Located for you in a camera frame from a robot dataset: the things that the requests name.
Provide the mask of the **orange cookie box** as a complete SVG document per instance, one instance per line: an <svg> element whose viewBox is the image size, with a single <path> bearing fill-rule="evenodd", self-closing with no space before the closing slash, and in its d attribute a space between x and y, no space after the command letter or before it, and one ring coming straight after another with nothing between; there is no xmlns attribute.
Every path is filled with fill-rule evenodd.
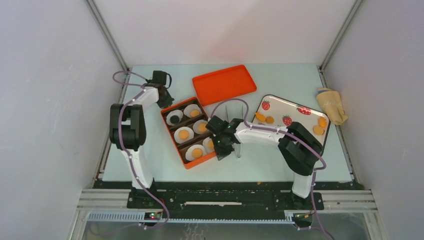
<svg viewBox="0 0 424 240"><path fill-rule="evenodd" d="M175 126L170 126L166 123L166 116L169 114L169 112L171 112L173 110L181 110L183 112L184 108L187 105L190 105L190 104L197 104L201 108L202 114L197 116L197 117L194 117L194 118L189 118L189 117L184 115L181 122L179 124L175 125ZM214 151L214 152L211 152L211 153L206 153L206 155L204 155L203 157L196 159L194 161L187 161L186 158L185 158L185 153L186 153L186 151L189 147L191 147L193 145L203 145L203 140L207 137L212 136L212 133L209 130L207 132L203 133L203 134L196 134L194 132L194 138L189 140L189 141L186 141L184 143L178 144L178 143L175 142L174 133L178 128L189 127L193 130L193 125L196 121L198 121L198 120L208 121L208 116L207 116L206 112L204 111L203 107L201 106L199 100L196 97L189 98L187 100L184 100L182 102L179 102L177 104L174 104L172 106L169 106L169 107L161 110L161 116L162 116L162 119L165 122L168 133L170 134L172 142L173 142L173 144L174 144L174 146L177 150L179 158L181 159L181 162L182 162L185 169L187 169L187 170L192 169L192 168L194 168L194 167L196 167L196 166L198 166L198 165L200 165L200 164L202 164L202 163L204 163L204 162L206 162L206 161L208 161L208 160L210 160L210 159L212 159L216 156L215 151Z"/></svg>

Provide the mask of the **clear plastic tongs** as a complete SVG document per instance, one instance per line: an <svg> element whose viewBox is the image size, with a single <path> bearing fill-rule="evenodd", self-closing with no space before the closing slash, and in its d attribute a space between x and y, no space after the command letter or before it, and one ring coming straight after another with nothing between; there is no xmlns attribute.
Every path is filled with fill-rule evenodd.
<svg viewBox="0 0 424 240"><path fill-rule="evenodd" d="M234 102L228 102L225 105L225 113L226 113L226 119L228 122L231 122L233 119L243 119L244 118L244 104L240 103L238 101ZM240 159L242 155L242 147L240 143L233 143L232 144L234 148L234 154L235 156Z"/></svg>

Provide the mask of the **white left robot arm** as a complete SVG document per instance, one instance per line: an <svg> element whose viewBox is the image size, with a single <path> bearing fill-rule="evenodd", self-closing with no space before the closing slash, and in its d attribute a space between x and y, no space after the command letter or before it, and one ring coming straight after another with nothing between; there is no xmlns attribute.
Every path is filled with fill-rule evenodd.
<svg viewBox="0 0 424 240"><path fill-rule="evenodd" d="M152 105L165 109L173 104L174 98L168 89L172 84L169 73L155 70L152 78L147 79L132 71L123 71L124 74L135 75L146 80L144 84L121 82L115 76L112 79L122 85L139 87L139 92L125 103L115 103L110 107L109 140L116 145L124 155L132 174L132 186L143 190L138 201L145 208L153 208L158 202L158 194L149 188L154 177L148 169L144 153L144 144L147 139L147 128L144 113Z"/></svg>

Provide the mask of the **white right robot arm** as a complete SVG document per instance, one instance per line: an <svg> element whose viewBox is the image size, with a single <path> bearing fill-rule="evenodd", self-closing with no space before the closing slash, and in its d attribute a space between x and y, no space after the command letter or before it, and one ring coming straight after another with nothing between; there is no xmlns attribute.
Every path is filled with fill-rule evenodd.
<svg viewBox="0 0 424 240"><path fill-rule="evenodd" d="M277 147L287 166L294 173L291 204L304 209L311 202L310 193L315 180L317 162L322 158L323 145L299 122L288 127L264 126L234 118L230 122L214 115L206 124L212 133L214 151L219 159L234 152L234 145L264 144Z"/></svg>

